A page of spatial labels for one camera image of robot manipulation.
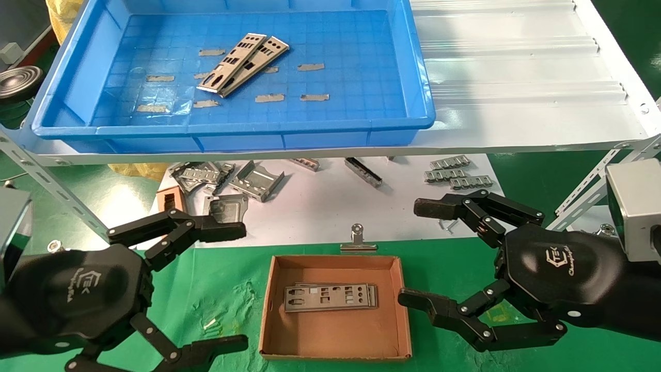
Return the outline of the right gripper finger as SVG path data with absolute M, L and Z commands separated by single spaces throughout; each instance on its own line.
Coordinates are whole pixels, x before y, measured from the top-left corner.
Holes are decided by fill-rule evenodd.
M 399 291 L 398 302 L 425 312 L 433 327 L 456 332 L 478 352 L 552 346 L 564 337 L 565 325 L 539 310 L 532 311 L 533 323 L 489 327 L 479 319 L 512 292 L 510 283 L 501 278 L 464 302 L 409 288 Z
M 449 193 L 439 200 L 418 198 L 414 214 L 441 221 L 460 220 L 491 248 L 500 248 L 505 238 L 506 230 L 499 221 L 514 227 L 540 226 L 545 217 L 540 210 L 484 189 L 467 195 Z

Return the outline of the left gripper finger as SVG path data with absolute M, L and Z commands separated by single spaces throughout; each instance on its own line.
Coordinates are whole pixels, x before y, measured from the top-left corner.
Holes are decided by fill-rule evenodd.
M 177 348 L 161 330 L 154 325 L 146 313 L 138 313 L 130 319 L 135 331 L 162 355 L 162 360 L 153 371 L 208 371 L 215 358 L 220 355 L 245 351 L 248 337 L 245 335 L 217 337 L 192 342 Z M 101 346 L 88 345 L 80 354 L 69 360 L 65 371 L 125 371 L 118 367 L 99 363 Z
M 160 241 L 145 253 L 151 271 L 161 271 L 196 242 L 231 242 L 245 238 L 243 222 L 218 222 L 210 215 L 191 216 L 169 209 L 107 231 L 109 243 L 126 247 L 155 238 Z

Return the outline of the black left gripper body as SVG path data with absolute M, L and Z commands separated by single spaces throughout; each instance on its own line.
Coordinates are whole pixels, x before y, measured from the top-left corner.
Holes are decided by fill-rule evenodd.
M 123 245 L 22 257 L 2 291 L 2 355 L 113 349 L 153 291 L 146 262 Z

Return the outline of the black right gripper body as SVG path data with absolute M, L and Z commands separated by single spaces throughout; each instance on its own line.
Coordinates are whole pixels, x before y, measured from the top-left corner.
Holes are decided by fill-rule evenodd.
M 503 238 L 500 274 L 523 315 L 551 315 L 577 327 L 621 328 L 628 259 L 618 240 L 526 224 Z

